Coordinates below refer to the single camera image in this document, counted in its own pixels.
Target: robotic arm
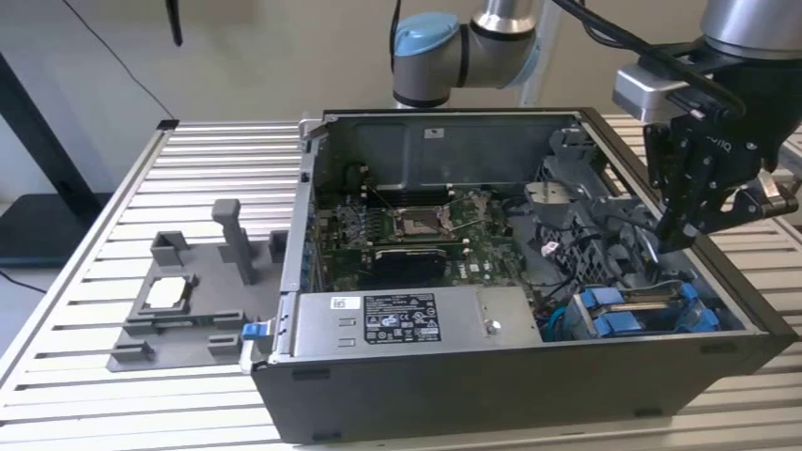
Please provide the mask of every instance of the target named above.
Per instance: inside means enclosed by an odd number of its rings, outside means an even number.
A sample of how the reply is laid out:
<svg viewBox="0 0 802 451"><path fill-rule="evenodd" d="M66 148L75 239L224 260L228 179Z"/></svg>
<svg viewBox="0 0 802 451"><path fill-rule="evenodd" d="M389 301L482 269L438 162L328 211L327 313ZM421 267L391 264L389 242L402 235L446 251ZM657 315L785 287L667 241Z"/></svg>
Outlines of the robotic arm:
<svg viewBox="0 0 802 451"><path fill-rule="evenodd" d="M710 0L695 42L651 45L585 0L553 0L603 45L641 59L618 71L614 101L647 123L649 178L663 197L661 252L694 236L797 210L772 179L802 119L802 2ZM451 87L506 87L534 70L531 2L487 0L470 25L423 13L394 33L394 95L435 107ZM734 195L730 210L722 210Z"/></svg>

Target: blue latch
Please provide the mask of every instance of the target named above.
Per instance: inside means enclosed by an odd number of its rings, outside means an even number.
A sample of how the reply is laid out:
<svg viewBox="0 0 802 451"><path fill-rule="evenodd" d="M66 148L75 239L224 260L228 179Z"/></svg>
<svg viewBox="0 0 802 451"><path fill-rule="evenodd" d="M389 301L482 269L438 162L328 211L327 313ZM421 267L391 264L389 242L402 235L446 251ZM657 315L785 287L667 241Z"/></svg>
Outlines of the blue latch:
<svg viewBox="0 0 802 451"><path fill-rule="evenodd" d="M267 336L267 322L248 322L242 326L242 339L259 340Z"/></svg>

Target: motherboard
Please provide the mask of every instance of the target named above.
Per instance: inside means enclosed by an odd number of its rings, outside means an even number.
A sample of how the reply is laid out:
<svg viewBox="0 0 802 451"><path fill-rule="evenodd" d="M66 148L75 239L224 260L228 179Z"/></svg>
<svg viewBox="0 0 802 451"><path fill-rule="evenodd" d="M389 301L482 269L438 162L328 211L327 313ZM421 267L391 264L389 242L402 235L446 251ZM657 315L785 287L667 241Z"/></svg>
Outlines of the motherboard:
<svg viewBox="0 0 802 451"><path fill-rule="evenodd" d="M527 287L503 202L482 188L326 199L316 225L326 289Z"/></svg>

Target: sticker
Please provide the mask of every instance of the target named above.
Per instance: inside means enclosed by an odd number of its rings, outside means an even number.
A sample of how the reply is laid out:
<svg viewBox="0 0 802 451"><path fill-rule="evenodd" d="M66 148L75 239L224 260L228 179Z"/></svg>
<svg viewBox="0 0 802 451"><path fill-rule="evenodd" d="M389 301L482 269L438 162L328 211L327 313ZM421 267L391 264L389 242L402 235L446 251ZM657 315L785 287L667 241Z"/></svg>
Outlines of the sticker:
<svg viewBox="0 0 802 451"><path fill-rule="evenodd" d="M442 341L441 318L433 293L386 294L365 296L363 299L365 341L369 344Z"/></svg>
<svg viewBox="0 0 802 451"><path fill-rule="evenodd" d="M561 244L558 242L547 242L546 245L541 248L541 255L543 257L549 257L551 254L554 254L554 251L557 251L558 247L561 247Z"/></svg>
<svg viewBox="0 0 802 451"><path fill-rule="evenodd" d="M359 310L362 298L359 296L334 297L331 298L332 310Z"/></svg>

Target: barcode label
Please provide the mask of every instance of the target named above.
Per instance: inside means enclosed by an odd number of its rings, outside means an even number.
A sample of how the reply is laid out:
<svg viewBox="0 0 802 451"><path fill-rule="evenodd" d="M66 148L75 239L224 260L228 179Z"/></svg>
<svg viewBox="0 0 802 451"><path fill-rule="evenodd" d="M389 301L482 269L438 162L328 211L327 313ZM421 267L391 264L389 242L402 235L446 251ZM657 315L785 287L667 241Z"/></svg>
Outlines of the barcode label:
<svg viewBox="0 0 802 451"><path fill-rule="evenodd" d="M343 296L331 298L332 310L359 310L362 307L362 297Z"/></svg>

